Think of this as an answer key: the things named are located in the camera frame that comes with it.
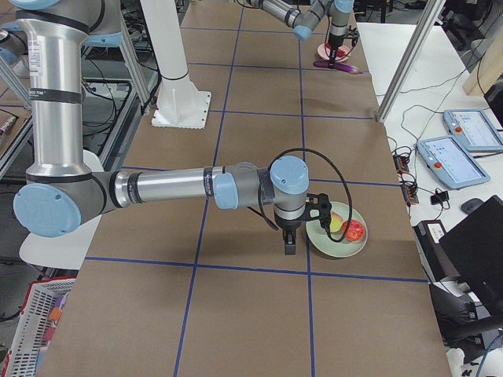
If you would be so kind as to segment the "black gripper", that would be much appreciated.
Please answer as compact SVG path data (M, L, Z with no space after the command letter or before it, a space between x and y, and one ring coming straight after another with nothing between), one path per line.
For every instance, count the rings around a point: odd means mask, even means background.
M276 218L276 225L282 229L285 255L296 255L296 231L303 221Z
M343 45L344 35L329 34L328 44L330 45L328 68L333 69L337 58L337 49Z

